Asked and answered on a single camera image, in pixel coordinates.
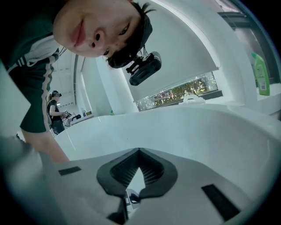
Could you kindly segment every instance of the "person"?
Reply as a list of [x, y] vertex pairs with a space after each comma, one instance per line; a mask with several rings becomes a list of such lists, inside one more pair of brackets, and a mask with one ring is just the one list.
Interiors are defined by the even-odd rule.
[[21, 123], [23, 136], [35, 150], [56, 163], [68, 161], [50, 133], [47, 93], [59, 45], [85, 57], [105, 56], [112, 68], [130, 63], [144, 47], [152, 25], [142, 7], [131, 0], [8, 1], [1, 21], [1, 51], [9, 75], [31, 103]]
[[51, 119], [50, 127], [53, 132], [58, 135], [65, 130], [62, 118], [64, 118], [65, 113], [60, 112], [57, 103], [60, 101], [61, 94], [58, 91], [52, 91], [48, 96], [47, 111]]

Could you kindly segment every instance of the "white pillar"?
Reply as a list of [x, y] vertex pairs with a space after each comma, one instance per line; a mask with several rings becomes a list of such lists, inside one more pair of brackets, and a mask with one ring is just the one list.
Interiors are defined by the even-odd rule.
[[76, 83], [76, 92], [74, 93], [76, 95], [76, 105], [81, 115], [83, 114], [84, 110], [86, 112], [92, 111], [81, 72], [83, 61], [84, 57], [79, 56], [76, 67], [76, 80], [74, 81]]
[[114, 114], [138, 112], [122, 69], [112, 69], [102, 57], [96, 60], [101, 81]]

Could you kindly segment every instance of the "black rectangle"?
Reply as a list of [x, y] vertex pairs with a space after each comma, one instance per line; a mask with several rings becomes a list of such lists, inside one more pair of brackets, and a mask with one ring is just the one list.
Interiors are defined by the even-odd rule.
[[215, 185], [207, 185], [201, 188], [225, 221], [230, 220], [240, 212]]
[[71, 168], [68, 168], [68, 169], [63, 169], [63, 170], [60, 170], [58, 171], [60, 173], [61, 176], [64, 176], [64, 175], [67, 175], [67, 174], [72, 174], [72, 173], [75, 173], [77, 171], [80, 171], [80, 167], [71, 167]]

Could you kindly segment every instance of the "white ceiling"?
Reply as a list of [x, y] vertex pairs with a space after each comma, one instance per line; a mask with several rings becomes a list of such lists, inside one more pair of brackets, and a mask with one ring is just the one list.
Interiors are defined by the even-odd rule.
[[73, 105], [74, 100], [74, 83], [73, 83], [73, 58], [75, 54], [66, 50], [60, 58], [53, 64], [52, 81], [50, 91], [56, 90], [62, 94], [60, 98], [60, 107]]

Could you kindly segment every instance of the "dark cap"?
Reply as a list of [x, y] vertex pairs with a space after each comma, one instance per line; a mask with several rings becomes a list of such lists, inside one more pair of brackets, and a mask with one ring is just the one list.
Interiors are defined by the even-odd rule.
[[61, 97], [61, 93], [59, 93], [58, 91], [52, 91], [52, 94], [51, 94], [52, 97]]

